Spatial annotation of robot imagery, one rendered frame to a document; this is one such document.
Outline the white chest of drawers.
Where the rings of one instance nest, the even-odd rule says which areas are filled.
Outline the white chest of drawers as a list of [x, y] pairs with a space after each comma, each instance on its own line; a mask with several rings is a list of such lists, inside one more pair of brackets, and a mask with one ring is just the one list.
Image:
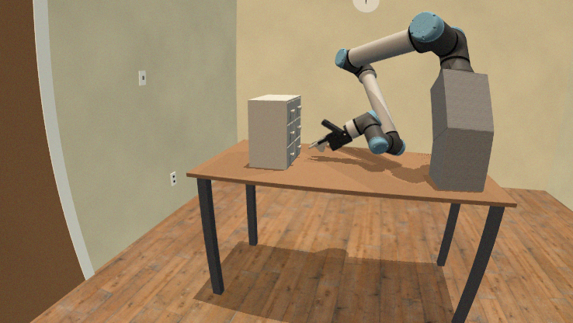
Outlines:
[[266, 95], [248, 100], [249, 167], [287, 170], [287, 102], [293, 95]]

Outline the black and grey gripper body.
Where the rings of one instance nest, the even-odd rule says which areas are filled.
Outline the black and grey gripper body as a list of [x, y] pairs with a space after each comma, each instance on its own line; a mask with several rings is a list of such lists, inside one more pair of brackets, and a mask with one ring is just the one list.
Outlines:
[[[340, 136], [334, 132], [331, 132], [330, 135], [327, 136], [327, 137], [329, 137], [332, 135], [332, 137], [329, 138], [329, 140], [328, 140], [329, 146], [332, 149], [332, 151], [335, 151], [335, 150], [341, 148], [343, 145], [352, 142], [352, 138], [350, 137], [350, 135], [346, 129], [346, 125], [343, 126], [343, 128], [344, 128], [344, 131], [342, 132], [342, 134]], [[346, 134], [347, 136], [344, 134]]]

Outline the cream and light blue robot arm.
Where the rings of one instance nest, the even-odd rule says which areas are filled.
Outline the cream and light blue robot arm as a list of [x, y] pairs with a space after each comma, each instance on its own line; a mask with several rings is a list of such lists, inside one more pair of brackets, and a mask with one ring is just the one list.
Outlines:
[[450, 27], [433, 12], [416, 15], [407, 30], [354, 49], [342, 48], [335, 56], [336, 66], [353, 73], [363, 84], [373, 109], [346, 122], [346, 129], [352, 139], [364, 134], [375, 155], [384, 152], [402, 155], [405, 142], [399, 137], [370, 64], [412, 51], [420, 54], [432, 51], [439, 57], [440, 72], [442, 69], [474, 72], [463, 30]]

